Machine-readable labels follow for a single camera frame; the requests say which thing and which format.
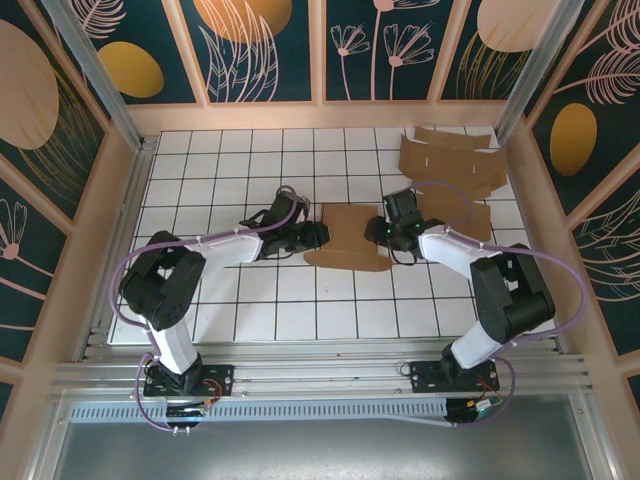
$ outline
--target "perforated metal strip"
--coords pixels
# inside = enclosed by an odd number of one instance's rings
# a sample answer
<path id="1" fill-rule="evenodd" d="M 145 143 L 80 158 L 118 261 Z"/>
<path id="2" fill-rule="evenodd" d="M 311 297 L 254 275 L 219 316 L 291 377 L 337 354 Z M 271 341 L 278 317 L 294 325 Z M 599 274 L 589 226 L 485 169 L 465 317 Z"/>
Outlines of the perforated metal strip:
<path id="1" fill-rule="evenodd" d="M 145 410 L 154 420 L 164 420 L 165 418 L 164 403 L 147 403 Z M 347 420 L 389 416 L 442 417 L 445 415 L 445 398 L 288 402 L 221 401 L 199 420 L 204 422 Z M 133 402 L 78 403 L 71 408 L 69 420 L 73 423 L 135 423 L 144 421 Z"/>

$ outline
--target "flower illustration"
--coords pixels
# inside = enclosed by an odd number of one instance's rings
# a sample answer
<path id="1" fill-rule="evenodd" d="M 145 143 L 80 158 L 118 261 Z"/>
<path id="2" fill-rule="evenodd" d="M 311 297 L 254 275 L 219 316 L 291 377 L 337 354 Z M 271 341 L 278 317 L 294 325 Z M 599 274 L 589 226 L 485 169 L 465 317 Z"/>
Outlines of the flower illustration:
<path id="1" fill-rule="evenodd" d="M 366 34 L 362 30 L 362 25 L 357 27 L 349 25 L 344 28 L 344 32 L 340 25 L 331 27 L 331 38 L 341 57 L 368 51 L 371 48 L 371 44 L 364 41 L 365 37 Z"/>
<path id="2" fill-rule="evenodd" d="M 430 43 L 429 25 L 422 28 L 408 25 L 399 37 L 397 24 L 384 28 L 384 44 L 393 68 L 433 60 L 434 50 L 427 48 Z"/>
<path id="3" fill-rule="evenodd" d="M 15 260 L 20 251 L 20 241 L 27 225 L 27 207 L 19 202 L 13 205 L 13 215 L 9 203 L 0 199 L 0 254 L 5 260 Z"/>
<path id="4" fill-rule="evenodd" d="M 379 12 L 390 12 L 394 9 L 424 8 L 438 3 L 440 3 L 440 0 L 373 0 L 373 5 Z"/>

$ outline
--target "black cable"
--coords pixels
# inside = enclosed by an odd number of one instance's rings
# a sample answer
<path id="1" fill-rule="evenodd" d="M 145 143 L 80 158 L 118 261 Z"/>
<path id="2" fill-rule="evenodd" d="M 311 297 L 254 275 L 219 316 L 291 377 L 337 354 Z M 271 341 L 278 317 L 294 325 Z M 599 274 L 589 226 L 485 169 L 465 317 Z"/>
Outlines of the black cable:
<path id="1" fill-rule="evenodd" d="M 396 258 L 396 254 L 392 249 L 389 249 L 389 251 L 391 252 L 391 258 L 393 258 L 398 265 L 404 265 L 405 267 L 413 267 L 416 263 L 418 263 L 418 259 L 416 258 L 415 255 L 413 255 L 413 263 L 404 263 Z"/>

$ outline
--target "cardboard piece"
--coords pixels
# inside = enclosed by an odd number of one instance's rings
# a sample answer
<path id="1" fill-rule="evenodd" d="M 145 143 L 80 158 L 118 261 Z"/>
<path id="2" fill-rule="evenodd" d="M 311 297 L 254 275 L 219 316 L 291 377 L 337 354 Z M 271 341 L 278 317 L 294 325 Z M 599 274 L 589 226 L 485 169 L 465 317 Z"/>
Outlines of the cardboard piece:
<path id="1" fill-rule="evenodd" d="M 452 133 L 447 136 L 464 137 Z M 458 140 L 452 140 L 452 145 L 471 146 L 468 142 Z M 489 197 L 493 190 L 507 183 L 507 158 L 504 150 L 486 153 L 470 148 L 448 148 L 432 143 L 414 142 L 403 135 L 398 166 L 414 184 L 424 181 L 449 183 L 465 192 L 471 202 Z M 491 240 L 489 206 L 473 203 L 471 218 L 467 218 L 468 203 L 453 190 L 431 185 L 417 189 L 418 208 L 425 220 L 437 218 L 450 223 L 465 235 L 482 241 Z"/>
<path id="2" fill-rule="evenodd" d="M 305 253 L 304 259 L 310 265 L 341 270 L 389 270 L 391 259 L 379 255 L 378 246 L 364 238 L 367 222 L 376 215 L 375 205 L 323 205 L 322 222 L 331 239 L 320 250 Z"/>
<path id="3" fill-rule="evenodd" d="M 458 148 L 460 150 L 478 150 L 489 148 L 491 135 L 460 135 L 457 133 L 438 132 L 429 128 L 416 127 L 416 140 L 443 147 Z"/>

